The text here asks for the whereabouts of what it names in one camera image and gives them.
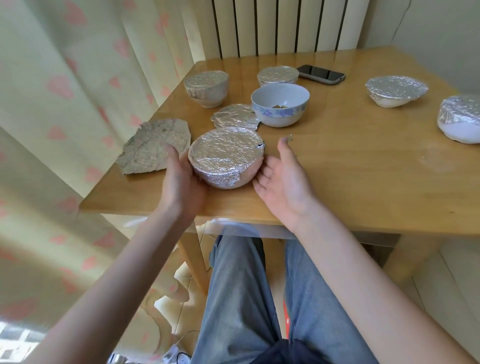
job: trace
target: gray wall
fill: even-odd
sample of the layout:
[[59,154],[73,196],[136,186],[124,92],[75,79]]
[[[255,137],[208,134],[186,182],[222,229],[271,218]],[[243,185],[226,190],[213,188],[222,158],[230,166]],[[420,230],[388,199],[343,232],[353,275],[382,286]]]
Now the gray wall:
[[388,44],[462,93],[480,93],[480,0],[371,0],[359,48]]

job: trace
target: aluminum foil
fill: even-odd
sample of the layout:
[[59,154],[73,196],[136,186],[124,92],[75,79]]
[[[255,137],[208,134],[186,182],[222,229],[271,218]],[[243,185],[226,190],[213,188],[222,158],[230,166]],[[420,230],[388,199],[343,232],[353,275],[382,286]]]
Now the aluminum foil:
[[457,95],[446,98],[440,105],[438,122],[442,124],[469,122],[480,126],[480,95]]
[[294,84],[299,78],[299,71],[289,66],[267,67],[258,72],[260,86],[269,84]]
[[264,149],[256,132],[231,126],[201,135],[190,146],[188,158],[196,174],[207,183],[231,188],[248,167],[263,157]]
[[255,111],[253,111],[252,107],[245,104],[225,106],[214,113],[210,119],[217,129],[226,126],[238,126],[257,130],[258,123],[260,122],[255,116]]
[[375,100],[397,99],[416,100],[428,91],[428,86],[423,82],[406,76],[381,76],[368,80],[365,84],[370,96]]
[[165,146],[183,153],[190,146],[188,123],[181,119],[144,122],[123,146],[116,160],[123,174],[152,172],[167,168]]
[[200,72],[190,78],[187,78],[184,82],[187,93],[192,98],[206,98],[208,93],[211,93],[213,89],[228,88],[220,85],[228,83],[228,73],[223,71],[205,71]]

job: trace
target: blue jeans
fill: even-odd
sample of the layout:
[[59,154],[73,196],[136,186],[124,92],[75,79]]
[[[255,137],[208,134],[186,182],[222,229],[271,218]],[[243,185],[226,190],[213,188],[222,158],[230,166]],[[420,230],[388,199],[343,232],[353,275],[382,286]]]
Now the blue jeans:
[[[260,238],[219,236],[193,364],[247,364],[281,340]],[[298,240],[285,247],[289,339],[333,364],[377,364],[365,340]]]

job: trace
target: wooden tabletop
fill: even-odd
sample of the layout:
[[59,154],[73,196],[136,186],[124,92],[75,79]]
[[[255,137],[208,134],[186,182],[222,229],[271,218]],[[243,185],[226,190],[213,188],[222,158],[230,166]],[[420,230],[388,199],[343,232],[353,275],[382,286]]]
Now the wooden tabletop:
[[[268,66],[311,64],[340,71],[344,82],[327,86],[299,79],[310,91],[302,118],[286,128],[260,124],[266,153],[278,155],[277,140],[289,134],[321,200],[351,229],[480,235],[480,149],[447,139],[437,128],[441,101],[458,92],[395,48],[264,55],[198,62],[189,75],[224,70],[230,91],[221,107],[250,104],[257,73]],[[430,90],[417,101],[383,109],[365,83],[380,75],[405,75]],[[153,115],[186,120],[192,140],[213,129],[210,116],[189,98],[183,82]],[[146,215],[157,205],[164,171],[123,176],[113,165],[80,209]],[[279,224],[249,183],[234,190],[211,188],[200,213],[242,222]]]

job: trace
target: crumpled foil sheet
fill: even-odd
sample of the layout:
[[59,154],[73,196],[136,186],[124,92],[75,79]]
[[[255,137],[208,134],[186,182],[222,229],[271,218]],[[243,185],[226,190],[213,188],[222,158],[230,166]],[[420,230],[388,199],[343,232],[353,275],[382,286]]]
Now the crumpled foil sheet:
[[205,71],[187,78],[184,85],[187,93],[193,98],[212,98],[212,93],[222,92],[223,84],[227,83],[228,80],[228,73],[226,72]]
[[238,126],[241,128],[257,130],[260,122],[252,107],[245,104],[225,106],[214,113],[210,119],[213,121],[213,124],[217,129],[227,126]]
[[415,78],[406,76],[380,76],[365,84],[370,96],[379,101],[382,98],[416,100],[425,95],[428,86]]
[[469,122],[480,126],[480,95],[450,96],[442,101],[438,122]]
[[144,122],[123,146],[116,160],[123,174],[152,172],[167,168],[165,146],[174,146],[181,154],[190,146],[188,123],[181,119]]
[[257,79],[260,87],[269,84],[294,84],[299,74],[296,68],[289,66],[267,67],[258,72]]
[[230,126],[201,135],[190,146],[188,159],[204,181],[226,188],[240,181],[240,175],[263,157],[264,149],[256,132]]

